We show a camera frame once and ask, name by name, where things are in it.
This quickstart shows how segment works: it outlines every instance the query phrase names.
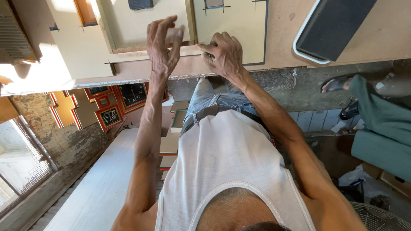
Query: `fan grille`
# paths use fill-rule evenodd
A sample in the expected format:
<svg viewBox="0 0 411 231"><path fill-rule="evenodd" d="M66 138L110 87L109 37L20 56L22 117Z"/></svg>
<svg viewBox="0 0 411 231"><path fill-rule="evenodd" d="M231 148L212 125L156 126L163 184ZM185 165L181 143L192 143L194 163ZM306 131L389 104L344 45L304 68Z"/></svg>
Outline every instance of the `fan grille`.
<svg viewBox="0 0 411 231"><path fill-rule="evenodd" d="M357 202L351 205L369 231L411 231L408 222L383 209Z"/></svg>

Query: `black clock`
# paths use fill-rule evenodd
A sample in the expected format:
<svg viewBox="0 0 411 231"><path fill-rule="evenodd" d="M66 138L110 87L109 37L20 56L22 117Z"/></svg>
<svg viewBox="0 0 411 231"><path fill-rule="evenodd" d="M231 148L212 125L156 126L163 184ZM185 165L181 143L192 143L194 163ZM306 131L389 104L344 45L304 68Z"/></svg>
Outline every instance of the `black clock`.
<svg viewBox="0 0 411 231"><path fill-rule="evenodd" d="M126 107L137 104L147 98L143 83L123 84L119 87Z"/></svg>

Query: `green pants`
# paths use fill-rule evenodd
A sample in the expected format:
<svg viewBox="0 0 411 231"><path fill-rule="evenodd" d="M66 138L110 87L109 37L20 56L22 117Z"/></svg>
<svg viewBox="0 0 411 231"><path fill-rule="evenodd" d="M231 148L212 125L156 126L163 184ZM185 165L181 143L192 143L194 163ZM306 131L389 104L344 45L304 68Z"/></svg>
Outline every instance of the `green pants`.
<svg viewBox="0 0 411 231"><path fill-rule="evenodd" d="M351 154L411 182L411 110L385 100L360 75L354 76L349 90L358 98L365 122Z"/></svg>

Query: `person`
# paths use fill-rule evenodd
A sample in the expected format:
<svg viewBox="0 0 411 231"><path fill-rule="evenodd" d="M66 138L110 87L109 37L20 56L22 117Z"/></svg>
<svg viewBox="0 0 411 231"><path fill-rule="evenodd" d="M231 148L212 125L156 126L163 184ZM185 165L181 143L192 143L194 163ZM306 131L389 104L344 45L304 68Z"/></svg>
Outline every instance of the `person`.
<svg viewBox="0 0 411 231"><path fill-rule="evenodd" d="M365 128L357 131L351 155L411 182L411 110L379 95L360 74L328 79L321 93L349 90L357 99L340 113L342 120L360 114Z"/></svg>
<svg viewBox="0 0 411 231"><path fill-rule="evenodd" d="M150 86L125 203L111 230L365 231L301 129L242 66L241 44L227 32L215 33L211 44L198 48L205 64L232 83L233 91L214 94L206 79L199 81L177 160L155 201L162 97L183 36L179 30L173 48L165 47L167 29L176 19L147 28ZM269 132L287 149L300 189Z"/></svg>

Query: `sandal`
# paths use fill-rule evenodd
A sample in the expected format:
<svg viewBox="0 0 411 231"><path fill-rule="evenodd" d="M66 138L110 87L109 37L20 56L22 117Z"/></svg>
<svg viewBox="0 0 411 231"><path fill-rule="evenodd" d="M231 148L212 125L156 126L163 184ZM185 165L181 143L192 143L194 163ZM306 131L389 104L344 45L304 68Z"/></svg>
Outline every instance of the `sandal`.
<svg viewBox="0 0 411 231"><path fill-rule="evenodd" d="M358 111L358 101L356 101L355 103L351 104L350 106L344 108L341 113L339 114L339 118L341 120L349 120L352 117L354 117L355 115L360 114L360 112Z"/></svg>
<svg viewBox="0 0 411 231"><path fill-rule="evenodd" d="M339 77L330 78L330 79L324 81L323 84L321 84L320 93L323 93L323 87L324 87L327 83L330 83L330 84L327 86L327 88L325 89L326 92L324 92L324 93L327 93L327 92L330 92L330 91L343 90L343 89L344 89L344 88L343 88L344 83L347 82L347 80L348 80L349 78L352 78L352 77L354 77L354 75L350 74L350 75L345 75L345 76L339 76Z"/></svg>

